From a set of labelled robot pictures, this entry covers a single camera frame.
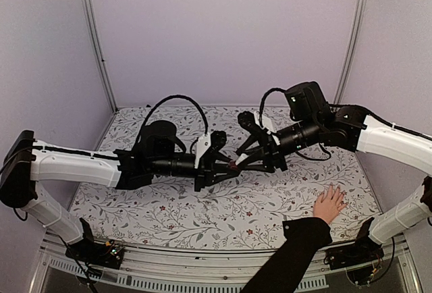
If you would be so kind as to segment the red nail polish bottle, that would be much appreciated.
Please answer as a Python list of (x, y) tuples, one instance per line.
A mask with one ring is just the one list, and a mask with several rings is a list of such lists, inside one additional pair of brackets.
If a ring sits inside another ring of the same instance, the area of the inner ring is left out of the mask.
[(236, 165), (235, 161), (230, 161), (228, 163), (228, 167), (229, 167), (229, 170), (232, 172), (239, 172), (238, 166)]

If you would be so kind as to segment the black sleeved forearm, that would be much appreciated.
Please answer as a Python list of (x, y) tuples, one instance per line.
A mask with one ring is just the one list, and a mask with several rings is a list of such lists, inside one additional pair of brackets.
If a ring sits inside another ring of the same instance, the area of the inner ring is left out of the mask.
[(286, 241), (242, 288), (243, 292), (294, 292), (315, 253), (332, 243), (330, 227), (318, 217), (284, 221)]

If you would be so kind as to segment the white nail polish cap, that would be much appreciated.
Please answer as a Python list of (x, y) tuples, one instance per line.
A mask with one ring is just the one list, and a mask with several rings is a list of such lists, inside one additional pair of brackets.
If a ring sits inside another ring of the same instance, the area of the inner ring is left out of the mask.
[(241, 164), (241, 162), (243, 162), (246, 158), (248, 157), (248, 155), (246, 154), (241, 154), (236, 160), (235, 160), (235, 164), (239, 165)]

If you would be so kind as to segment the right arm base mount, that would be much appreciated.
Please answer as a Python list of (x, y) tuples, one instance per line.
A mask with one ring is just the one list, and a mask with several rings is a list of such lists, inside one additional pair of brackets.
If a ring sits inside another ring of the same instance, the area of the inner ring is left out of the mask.
[(373, 220), (374, 217), (371, 217), (362, 224), (353, 243), (328, 248), (325, 251), (323, 261), (324, 264), (330, 266), (330, 270), (367, 263), (384, 257), (382, 244), (377, 244), (369, 238)]

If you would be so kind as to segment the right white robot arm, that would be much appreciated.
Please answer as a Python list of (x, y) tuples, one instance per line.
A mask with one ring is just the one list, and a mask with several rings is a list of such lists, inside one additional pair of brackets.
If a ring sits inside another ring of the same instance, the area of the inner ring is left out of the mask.
[(431, 137), (385, 121), (359, 105), (329, 104), (317, 82), (283, 91), (294, 124), (275, 130), (272, 121), (245, 111), (239, 125), (250, 136), (237, 149), (240, 170), (287, 170), (286, 156), (314, 144), (387, 157), (425, 172), (423, 183), (388, 212), (362, 225), (349, 249), (354, 263), (364, 263), (391, 237), (431, 216)]

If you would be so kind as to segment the person's bare hand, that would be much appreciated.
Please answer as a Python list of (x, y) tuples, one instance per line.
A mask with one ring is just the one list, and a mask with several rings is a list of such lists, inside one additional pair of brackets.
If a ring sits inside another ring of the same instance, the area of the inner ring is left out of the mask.
[(316, 199), (313, 206), (313, 216), (322, 219), (329, 225), (347, 206), (344, 202), (345, 193), (338, 186), (336, 189), (332, 185), (327, 191), (323, 191)]

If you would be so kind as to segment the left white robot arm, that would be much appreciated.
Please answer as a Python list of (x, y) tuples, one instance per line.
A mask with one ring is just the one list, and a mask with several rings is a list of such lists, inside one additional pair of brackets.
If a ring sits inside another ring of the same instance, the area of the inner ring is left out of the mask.
[(192, 178), (195, 191), (238, 176), (236, 164), (221, 153), (226, 134), (200, 136), (196, 152), (187, 153), (165, 120), (141, 127), (130, 150), (82, 151), (36, 140), (24, 130), (6, 155), (1, 168), (1, 202), (33, 215), (56, 232), (86, 262), (100, 256), (90, 225), (70, 215), (41, 186), (43, 180), (86, 182), (116, 190), (135, 190), (151, 184), (154, 176)]

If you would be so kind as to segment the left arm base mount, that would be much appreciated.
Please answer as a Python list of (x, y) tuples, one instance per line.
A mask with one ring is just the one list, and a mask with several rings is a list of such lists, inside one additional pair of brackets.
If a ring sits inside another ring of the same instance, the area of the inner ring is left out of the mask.
[(65, 255), (86, 264), (120, 269), (124, 259), (124, 245), (114, 240), (95, 242), (89, 223), (83, 218), (79, 220), (83, 227), (82, 239), (77, 243), (68, 244)]

